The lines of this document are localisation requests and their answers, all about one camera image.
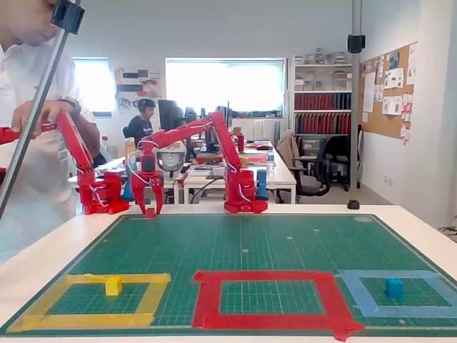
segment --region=red bottle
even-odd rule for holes
[[[244,152],[244,135],[242,133],[238,135],[238,152]]]

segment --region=white wall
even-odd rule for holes
[[[421,5],[413,139],[403,204],[435,227],[450,223],[456,173],[456,0]]]
[[[421,0],[364,0],[362,32],[366,35],[366,61],[418,40]],[[393,204],[402,204],[406,148],[400,139],[365,133],[362,182]],[[384,176],[393,177],[393,186]]]
[[[66,51],[108,57],[112,69],[156,69],[163,93],[167,57],[292,57],[319,46],[341,51],[351,30],[351,0],[86,0],[82,6],[81,31]],[[134,114],[100,119],[101,133],[121,148],[121,129]]]
[[[457,0],[366,0],[365,11],[364,59],[419,44],[411,140],[403,146],[367,134],[363,183],[434,227],[449,225],[456,214]],[[394,176],[393,187],[384,174]]]

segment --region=robotic arm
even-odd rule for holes
[[[115,214],[129,209],[129,203],[121,201],[120,175],[107,172],[103,180],[96,181],[91,155],[68,113],[61,112],[55,124],[44,123],[41,127],[42,132],[55,129],[60,129],[66,147],[75,160],[84,213]],[[0,145],[11,143],[19,136],[20,133],[13,132],[9,127],[0,127]],[[0,177],[4,177],[5,173],[6,169],[0,169]]]
[[[164,203],[164,176],[156,170],[154,148],[162,149],[175,141],[180,141],[194,134],[214,128],[221,144],[221,150],[227,163],[226,169],[226,202],[224,208],[231,213],[261,213],[268,208],[268,203],[256,198],[256,187],[253,172],[241,170],[241,161],[229,131],[224,115],[218,111],[210,115],[210,119],[193,121],[177,129],[165,132],[161,130],[141,141],[141,171],[132,173],[132,189],[136,202],[148,218],[160,214]],[[78,169],[78,185],[81,203],[85,214],[115,214],[129,209],[128,202],[121,201],[121,177],[116,173],[105,173],[104,179],[96,181],[92,169],[92,158],[76,129],[73,120],[66,112],[61,112],[55,124],[43,124],[43,131],[60,129],[67,149],[75,159]],[[0,145],[15,141],[19,134],[8,127],[0,128]],[[0,169],[0,177],[6,172]],[[152,187],[156,196],[157,210],[147,209],[144,201],[144,188]]]
[[[154,148],[162,149],[175,141],[200,134],[211,128],[216,131],[227,163],[224,208],[231,213],[261,213],[268,208],[267,202],[256,199],[253,172],[241,170],[241,161],[227,129],[224,115],[218,111],[210,114],[210,119],[193,121],[168,132],[161,130],[141,141],[143,147],[143,155],[140,158],[141,171],[132,173],[132,189],[135,200],[146,217],[154,218],[159,215],[164,202],[164,176],[161,171],[156,171]],[[144,204],[144,188],[149,186],[156,196],[157,211],[146,209]]]

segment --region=masking tape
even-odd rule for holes
[[[112,274],[112,275],[66,275],[71,284],[104,284],[109,277],[121,277],[123,284],[162,284],[170,282],[170,274]]]
[[[9,332],[22,332],[34,329],[109,329],[147,327],[154,320],[153,314],[52,314],[24,316],[20,326]]]
[[[46,313],[74,284],[104,284],[109,277],[121,277],[126,284],[149,283],[134,314],[50,314]],[[8,329],[101,329],[147,327],[154,320],[170,274],[66,275],[44,292]]]

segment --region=window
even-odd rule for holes
[[[94,116],[110,117],[116,106],[114,80],[108,59],[74,59],[76,85]]]
[[[167,59],[166,94],[180,107],[281,111],[284,59]]]

